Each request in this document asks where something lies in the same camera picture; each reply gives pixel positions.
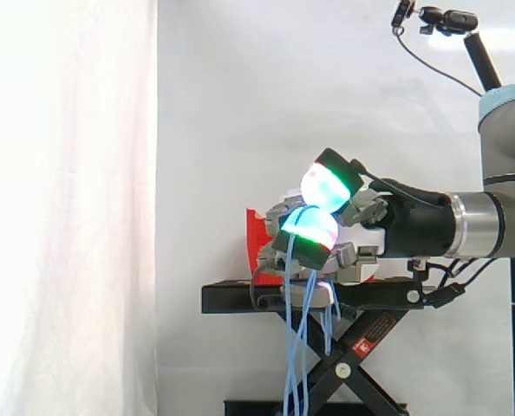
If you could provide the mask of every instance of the black table top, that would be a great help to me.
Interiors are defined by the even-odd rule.
[[[201,289],[202,314],[261,312],[252,307],[249,289],[250,280],[224,280],[203,286]],[[336,284],[339,302],[359,310],[423,309],[422,302],[411,303],[407,299],[407,293],[410,290],[415,290],[415,282],[408,277],[393,277],[356,286]],[[272,298],[278,298],[279,306],[283,304],[279,286],[257,286],[256,296],[261,295],[271,295]]]

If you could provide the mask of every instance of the warning label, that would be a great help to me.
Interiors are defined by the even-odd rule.
[[[377,346],[379,342],[388,334],[388,332],[396,324],[396,320],[390,314],[383,314],[371,325],[364,335],[360,337],[356,344],[352,347],[352,351],[364,359]]]

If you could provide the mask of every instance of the white wall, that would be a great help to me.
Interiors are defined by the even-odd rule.
[[[476,12],[484,28],[515,27],[515,0],[434,3]],[[281,321],[201,315],[199,290],[248,277],[244,209],[274,204],[326,146],[410,185],[480,189],[478,100],[400,49],[389,28],[395,5],[160,2],[162,414],[219,416],[224,399],[282,396]],[[408,24],[408,44],[480,88],[466,52],[430,48],[418,26]],[[515,82],[515,51],[493,58]],[[402,270],[392,262],[381,272]],[[413,415],[511,414],[508,298],[498,262],[452,305],[409,314],[364,367]]]

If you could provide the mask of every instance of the camera mount pole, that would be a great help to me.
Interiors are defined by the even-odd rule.
[[[497,71],[492,65],[491,58],[486,52],[483,41],[481,41],[479,32],[467,35],[464,38],[464,44],[485,91],[502,87]]]

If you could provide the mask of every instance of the black scissor lift stand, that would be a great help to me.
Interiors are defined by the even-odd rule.
[[[413,278],[398,277],[357,286],[336,285],[341,303],[352,305],[360,314],[338,340],[331,340],[329,356],[324,353],[321,325],[308,319],[308,345],[320,361],[308,373],[310,388],[309,416],[401,416],[409,415],[406,405],[396,403],[362,368],[362,363],[379,346],[387,334],[411,309],[423,309],[417,283]],[[278,286],[260,286],[257,295],[280,295]],[[223,281],[202,288],[203,314],[257,313],[251,305],[249,282]],[[283,320],[285,313],[277,313]],[[292,313],[296,331],[302,312]],[[348,386],[362,403],[327,403],[342,385]],[[298,386],[302,392],[302,383]],[[225,416],[282,416],[280,402],[226,400]]]

